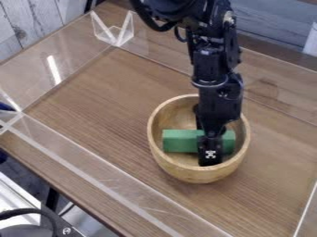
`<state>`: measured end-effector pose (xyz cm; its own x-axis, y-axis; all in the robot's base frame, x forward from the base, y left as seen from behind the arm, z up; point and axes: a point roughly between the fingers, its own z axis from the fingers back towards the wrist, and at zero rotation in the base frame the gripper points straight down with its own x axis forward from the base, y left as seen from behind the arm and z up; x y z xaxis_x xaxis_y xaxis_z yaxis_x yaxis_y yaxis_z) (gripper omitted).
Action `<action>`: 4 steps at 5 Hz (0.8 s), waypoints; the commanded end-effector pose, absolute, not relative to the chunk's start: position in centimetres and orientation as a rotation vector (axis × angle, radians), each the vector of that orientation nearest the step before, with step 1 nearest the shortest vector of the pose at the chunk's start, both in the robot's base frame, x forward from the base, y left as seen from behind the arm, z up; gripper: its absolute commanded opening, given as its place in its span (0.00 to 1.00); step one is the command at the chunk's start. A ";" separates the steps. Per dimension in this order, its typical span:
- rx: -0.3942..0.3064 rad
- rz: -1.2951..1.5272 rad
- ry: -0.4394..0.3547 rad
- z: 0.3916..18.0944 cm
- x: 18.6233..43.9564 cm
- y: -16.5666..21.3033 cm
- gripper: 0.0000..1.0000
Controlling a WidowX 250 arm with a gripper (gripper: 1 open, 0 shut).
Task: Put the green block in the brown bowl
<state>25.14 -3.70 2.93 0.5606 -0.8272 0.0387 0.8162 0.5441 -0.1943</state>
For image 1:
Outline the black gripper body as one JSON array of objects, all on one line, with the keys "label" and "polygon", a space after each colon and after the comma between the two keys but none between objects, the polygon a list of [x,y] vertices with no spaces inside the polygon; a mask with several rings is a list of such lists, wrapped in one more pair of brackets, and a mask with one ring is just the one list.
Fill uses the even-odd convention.
[{"label": "black gripper body", "polygon": [[241,118],[242,76],[235,72],[218,77],[193,75],[191,84],[198,89],[197,126],[209,138],[219,137],[225,125]]}]

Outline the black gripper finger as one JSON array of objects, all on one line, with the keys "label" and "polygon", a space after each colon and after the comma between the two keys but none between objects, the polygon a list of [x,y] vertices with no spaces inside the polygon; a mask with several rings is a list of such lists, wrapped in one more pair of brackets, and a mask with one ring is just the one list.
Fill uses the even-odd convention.
[{"label": "black gripper finger", "polygon": [[219,137],[198,137],[198,165],[201,167],[214,166],[222,163],[223,141]]}]

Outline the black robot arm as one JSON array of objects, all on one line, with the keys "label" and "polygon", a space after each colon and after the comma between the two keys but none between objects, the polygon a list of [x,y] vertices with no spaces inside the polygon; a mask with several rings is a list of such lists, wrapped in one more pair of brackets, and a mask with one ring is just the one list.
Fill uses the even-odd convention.
[{"label": "black robot arm", "polygon": [[176,35],[187,45],[193,65],[191,84],[198,89],[193,111],[197,127],[198,164],[223,162],[226,124],[242,114],[243,80],[234,68],[242,63],[237,17],[230,0],[130,0],[143,23]]}]

